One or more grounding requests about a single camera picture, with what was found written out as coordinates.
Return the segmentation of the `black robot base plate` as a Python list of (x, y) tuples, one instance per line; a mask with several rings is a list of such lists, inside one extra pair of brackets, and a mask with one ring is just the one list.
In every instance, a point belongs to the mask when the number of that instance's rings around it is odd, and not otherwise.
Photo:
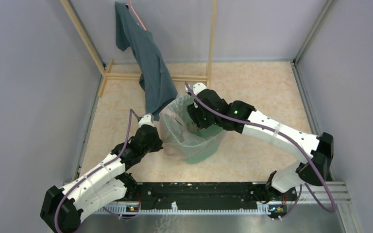
[(260, 210), (262, 204), (296, 200), (296, 189), (272, 194), (265, 183), (138, 183), (117, 200), (129, 207), (140, 205), (142, 211), (177, 209), (181, 211), (240, 211)]

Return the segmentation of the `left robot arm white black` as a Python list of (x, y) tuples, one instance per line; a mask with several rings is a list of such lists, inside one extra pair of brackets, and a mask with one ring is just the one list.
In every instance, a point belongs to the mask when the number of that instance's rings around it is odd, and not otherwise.
[(132, 200), (136, 181), (127, 173), (150, 152), (162, 149), (155, 126), (144, 124), (126, 142), (116, 145), (94, 168), (60, 188), (50, 187), (40, 217), (55, 233), (73, 233), (91, 214), (115, 200)]

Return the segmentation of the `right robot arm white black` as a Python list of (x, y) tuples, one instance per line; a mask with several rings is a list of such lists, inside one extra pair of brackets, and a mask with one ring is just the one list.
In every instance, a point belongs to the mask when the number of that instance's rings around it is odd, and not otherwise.
[(226, 131), (235, 131), (262, 139), (293, 155), (297, 162), (274, 171), (266, 184), (265, 193), (271, 200), (280, 199), (289, 189), (309, 184), (322, 186), (325, 183), (334, 154), (334, 138), (329, 133), (315, 135), (304, 133), (280, 123), (254, 106), (236, 100), (227, 103), (203, 83), (193, 87), (186, 85), (186, 92), (194, 98), (188, 114), (198, 128), (212, 125)]

